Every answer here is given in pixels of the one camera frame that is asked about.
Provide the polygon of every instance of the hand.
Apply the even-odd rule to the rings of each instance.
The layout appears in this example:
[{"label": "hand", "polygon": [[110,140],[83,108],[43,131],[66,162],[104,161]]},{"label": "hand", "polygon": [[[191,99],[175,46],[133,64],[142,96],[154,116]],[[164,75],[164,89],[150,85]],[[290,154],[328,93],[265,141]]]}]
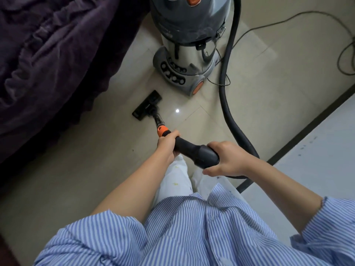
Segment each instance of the hand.
[{"label": "hand", "polygon": [[211,142],[208,146],[219,155],[218,165],[203,170],[203,174],[209,176],[246,175],[256,159],[240,146],[232,142]]},{"label": "hand", "polygon": [[160,152],[162,155],[168,158],[168,163],[172,164],[176,156],[180,153],[174,151],[175,147],[175,138],[180,136],[178,130],[173,131],[165,137],[160,137],[157,145],[157,152]]}]

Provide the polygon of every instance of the canister vacuum cleaner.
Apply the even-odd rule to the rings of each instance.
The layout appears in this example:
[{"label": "canister vacuum cleaner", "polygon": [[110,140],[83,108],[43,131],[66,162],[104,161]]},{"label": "canister vacuum cleaner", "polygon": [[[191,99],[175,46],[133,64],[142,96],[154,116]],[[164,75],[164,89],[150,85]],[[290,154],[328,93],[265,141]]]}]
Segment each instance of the canister vacuum cleaner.
[{"label": "canister vacuum cleaner", "polygon": [[[225,94],[226,72],[241,11],[241,0],[233,1],[231,32],[224,57],[220,59],[217,43],[225,31],[231,0],[150,0],[152,18],[164,44],[155,53],[153,65],[167,82],[192,96],[202,87],[215,65],[221,62],[219,97],[224,119],[239,146],[259,157],[233,120]],[[152,116],[160,137],[170,133],[158,114],[157,103],[161,99],[157,91],[153,91],[133,112],[138,120]],[[182,138],[176,139],[175,150],[191,158],[202,169],[219,163],[217,153],[211,148],[194,145]]]}]

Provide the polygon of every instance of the rolled sleeve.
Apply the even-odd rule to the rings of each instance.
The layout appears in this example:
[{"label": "rolled sleeve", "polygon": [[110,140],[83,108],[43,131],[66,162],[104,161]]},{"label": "rolled sleeve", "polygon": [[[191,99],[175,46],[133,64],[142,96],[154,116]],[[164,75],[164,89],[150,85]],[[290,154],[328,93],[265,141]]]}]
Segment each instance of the rolled sleeve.
[{"label": "rolled sleeve", "polygon": [[326,197],[302,236],[291,237],[291,245],[333,265],[355,265],[354,239],[355,201]]},{"label": "rolled sleeve", "polygon": [[137,265],[146,243],[145,229],[135,218],[106,211],[60,229],[34,264]]}]

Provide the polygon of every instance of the tile floor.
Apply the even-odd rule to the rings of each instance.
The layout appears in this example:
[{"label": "tile floor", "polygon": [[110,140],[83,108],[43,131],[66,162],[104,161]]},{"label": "tile floor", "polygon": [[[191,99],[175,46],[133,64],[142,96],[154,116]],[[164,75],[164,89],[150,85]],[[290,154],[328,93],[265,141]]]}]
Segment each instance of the tile floor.
[{"label": "tile floor", "polygon": [[[242,0],[242,6],[238,35],[311,9],[334,13],[355,33],[355,0]],[[221,52],[228,30],[219,44]],[[273,156],[355,83],[355,77],[343,76],[335,65],[349,42],[331,19],[307,15],[250,33],[234,49],[228,69],[230,109],[262,159]],[[0,201],[0,233],[21,265],[31,265],[59,228],[90,214],[154,151],[153,120],[139,122],[131,116],[153,89],[163,97],[159,107],[166,124],[185,139],[196,144],[233,140],[216,86],[206,83],[187,98],[157,74],[152,58],[160,44],[148,16],[93,111],[29,164]],[[215,69],[210,79],[216,81],[217,75]],[[192,173],[193,164],[188,165]]]}]

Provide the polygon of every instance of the vacuum handle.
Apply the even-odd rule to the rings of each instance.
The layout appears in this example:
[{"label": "vacuum handle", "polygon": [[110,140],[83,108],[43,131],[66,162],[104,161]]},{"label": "vacuum handle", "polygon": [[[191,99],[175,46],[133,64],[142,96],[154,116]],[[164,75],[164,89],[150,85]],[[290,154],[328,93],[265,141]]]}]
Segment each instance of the vacuum handle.
[{"label": "vacuum handle", "polygon": [[[166,130],[162,136],[165,137],[170,133],[171,131]],[[194,145],[181,137],[176,137],[174,150],[192,159],[193,163],[202,169],[219,164],[219,156],[212,148],[205,145]]]}]

